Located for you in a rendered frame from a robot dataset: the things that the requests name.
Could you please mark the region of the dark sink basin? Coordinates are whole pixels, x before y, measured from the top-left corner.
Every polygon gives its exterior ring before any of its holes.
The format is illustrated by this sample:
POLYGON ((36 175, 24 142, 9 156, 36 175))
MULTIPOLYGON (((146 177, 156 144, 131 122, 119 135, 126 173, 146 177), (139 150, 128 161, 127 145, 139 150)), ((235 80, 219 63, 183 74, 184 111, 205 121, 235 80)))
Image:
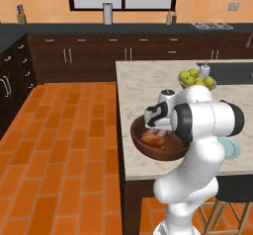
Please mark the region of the dark sink basin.
POLYGON ((209 63, 217 85, 253 84, 253 62, 209 63))

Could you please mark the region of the wooden knife block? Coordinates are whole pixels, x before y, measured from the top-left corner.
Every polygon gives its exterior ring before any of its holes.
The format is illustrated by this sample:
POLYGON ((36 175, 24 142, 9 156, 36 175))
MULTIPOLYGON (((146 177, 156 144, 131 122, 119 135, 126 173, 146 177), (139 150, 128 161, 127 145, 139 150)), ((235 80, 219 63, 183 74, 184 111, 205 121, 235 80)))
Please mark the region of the wooden knife block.
POLYGON ((25 25, 27 23, 26 15, 24 13, 23 5, 20 4, 17 6, 17 20, 20 25, 25 25))

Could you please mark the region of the black seat wooden stool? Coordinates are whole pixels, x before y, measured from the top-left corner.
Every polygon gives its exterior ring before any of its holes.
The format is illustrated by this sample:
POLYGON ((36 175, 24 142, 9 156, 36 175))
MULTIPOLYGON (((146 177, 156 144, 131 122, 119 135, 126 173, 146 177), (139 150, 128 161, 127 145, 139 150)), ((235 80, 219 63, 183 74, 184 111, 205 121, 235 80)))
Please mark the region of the black seat wooden stool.
POLYGON ((253 175, 218 176, 217 180, 218 192, 215 201, 200 206, 206 225, 203 235, 242 235, 253 204, 253 175), (238 221, 238 227, 218 231, 216 227, 228 205, 238 221))

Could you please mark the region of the light blue plate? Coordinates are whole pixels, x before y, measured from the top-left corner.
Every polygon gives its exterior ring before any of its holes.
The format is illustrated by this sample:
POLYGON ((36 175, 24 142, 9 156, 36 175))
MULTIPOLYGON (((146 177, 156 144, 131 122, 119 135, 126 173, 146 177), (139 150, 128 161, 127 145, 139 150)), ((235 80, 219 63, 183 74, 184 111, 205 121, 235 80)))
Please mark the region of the light blue plate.
POLYGON ((235 147, 233 143, 226 137, 219 137, 217 140, 224 148, 225 158, 230 159, 235 152, 235 147))
POLYGON ((240 147, 239 143, 236 141, 236 139, 234 139, 234 138, 233 138, 233 146, 234 146, 233 158, 236 158, 241 153, 241 147, 240 147))

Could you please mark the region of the glass fruit bowl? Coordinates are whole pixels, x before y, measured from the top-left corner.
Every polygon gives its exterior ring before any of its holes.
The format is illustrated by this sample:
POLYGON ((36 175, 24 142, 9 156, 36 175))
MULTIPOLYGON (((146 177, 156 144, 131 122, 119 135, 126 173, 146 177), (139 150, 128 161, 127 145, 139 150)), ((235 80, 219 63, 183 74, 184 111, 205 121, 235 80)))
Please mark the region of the glass fruit bowl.
MULTIPOLYGON (((180 83, 180 85, 182 86, 183 89, 186 89, 186 88, 188 88, 188 87, 191 86, 191 85, 190 86, 189 85, 185 85, 184 82, 180 79, 179 75, 177 76, 177 80, 178 80, 178 82, 180 83)), ((216 81, 213 80, 213 85, 211 87, 208 87, 208 89, 211 91, 211 90, 213 90, 215 88, 216 88, 216 81)))

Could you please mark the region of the orange-brown bun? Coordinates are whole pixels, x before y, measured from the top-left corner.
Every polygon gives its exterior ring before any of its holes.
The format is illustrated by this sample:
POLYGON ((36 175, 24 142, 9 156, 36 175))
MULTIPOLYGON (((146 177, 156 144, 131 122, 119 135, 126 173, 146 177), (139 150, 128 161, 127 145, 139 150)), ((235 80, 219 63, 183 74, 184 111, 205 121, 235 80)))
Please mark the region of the orange-brown bun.
POLYGON ((148 144, 149 146, 161 148, 165 144, 165 139, 151 132, 145 132, 141 141, 148 144))

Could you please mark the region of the dark wood cupboard run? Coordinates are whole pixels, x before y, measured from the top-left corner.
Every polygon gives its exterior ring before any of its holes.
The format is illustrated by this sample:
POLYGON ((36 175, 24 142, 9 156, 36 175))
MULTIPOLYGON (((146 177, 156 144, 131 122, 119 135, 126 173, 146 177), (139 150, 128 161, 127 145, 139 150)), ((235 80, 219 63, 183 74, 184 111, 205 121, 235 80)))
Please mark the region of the dark wood cupboard run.
POLYGON ((253 59, 249 34, 40 34, 29 44, 38 81, 114 81, 133 60, 253 59))

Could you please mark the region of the brown wooden bowl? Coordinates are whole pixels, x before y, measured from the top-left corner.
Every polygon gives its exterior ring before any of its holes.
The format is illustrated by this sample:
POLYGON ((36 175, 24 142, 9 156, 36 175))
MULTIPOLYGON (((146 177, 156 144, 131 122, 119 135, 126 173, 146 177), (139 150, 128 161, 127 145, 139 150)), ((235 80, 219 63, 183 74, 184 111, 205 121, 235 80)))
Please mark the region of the brown wooden bowl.
POLYGON ((186 145, 173 131, 169 130, 164 135, 164 145, 155 147, 143 142, 141 137, 147 131, 144 117, 134 120, 130 127, 130 134, 135 147, 145 156, 158 161, 174 161, 185 156, 189 146, 186 145))

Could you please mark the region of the dark cupboard run with drawers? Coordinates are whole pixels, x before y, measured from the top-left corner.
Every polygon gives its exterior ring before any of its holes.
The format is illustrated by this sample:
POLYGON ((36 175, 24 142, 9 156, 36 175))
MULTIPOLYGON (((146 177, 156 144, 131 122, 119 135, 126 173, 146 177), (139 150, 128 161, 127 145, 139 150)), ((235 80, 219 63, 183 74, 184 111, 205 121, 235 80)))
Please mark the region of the dark cupboard run with drawers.
POLYGON ((37 86, 26 36, 0 53, 0 139, 37 86))

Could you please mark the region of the white paper towel roll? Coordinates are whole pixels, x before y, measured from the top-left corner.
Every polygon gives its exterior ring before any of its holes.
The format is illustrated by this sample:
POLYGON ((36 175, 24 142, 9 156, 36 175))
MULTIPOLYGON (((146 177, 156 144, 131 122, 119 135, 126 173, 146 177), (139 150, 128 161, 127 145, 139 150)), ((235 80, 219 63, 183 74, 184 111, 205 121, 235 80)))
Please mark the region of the white paper towel roll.
POLYGON ((105 25, 111 25, 113 23, 113 4, 103 4, 103 23, 105 25))

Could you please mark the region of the speckled grey dish mat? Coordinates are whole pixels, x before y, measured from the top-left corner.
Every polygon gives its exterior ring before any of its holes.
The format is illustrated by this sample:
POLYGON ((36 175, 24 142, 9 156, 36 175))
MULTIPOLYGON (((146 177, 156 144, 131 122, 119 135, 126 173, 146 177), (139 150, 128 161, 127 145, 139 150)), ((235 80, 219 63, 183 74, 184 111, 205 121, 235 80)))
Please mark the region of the speckled grey dish mat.
POLYGON ((226 23, 192 23, 196 29, 201 31, 230 31, 234 27, 226 23))

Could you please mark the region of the white soap dispenser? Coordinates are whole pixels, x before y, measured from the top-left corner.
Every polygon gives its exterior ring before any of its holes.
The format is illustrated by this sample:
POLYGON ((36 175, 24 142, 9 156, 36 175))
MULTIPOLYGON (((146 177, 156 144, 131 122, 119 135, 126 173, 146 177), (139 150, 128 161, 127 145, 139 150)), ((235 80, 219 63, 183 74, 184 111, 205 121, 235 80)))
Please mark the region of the white soap dispenser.
POLYGON ((210 67, 208 66, 207 63, 205 63, 204 65, 201 65, 201 66, 200 66, 199 74, 200 74, 202 77, 206 78, 207 76, 210 75, 210 72, 211 72, 211 69, 210 69, 210 67))

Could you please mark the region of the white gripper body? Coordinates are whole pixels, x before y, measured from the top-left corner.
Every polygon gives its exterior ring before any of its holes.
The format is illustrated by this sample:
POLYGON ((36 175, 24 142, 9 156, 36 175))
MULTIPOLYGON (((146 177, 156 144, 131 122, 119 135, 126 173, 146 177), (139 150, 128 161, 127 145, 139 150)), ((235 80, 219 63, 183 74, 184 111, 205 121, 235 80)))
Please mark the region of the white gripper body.
POLYGON ((151 118, 145 118, 145 126, 147 128, 153 128, 153 129, 170 129, 171 128, 171 122, 170 118, 164 117, 160 119, 154 119, 151 118))

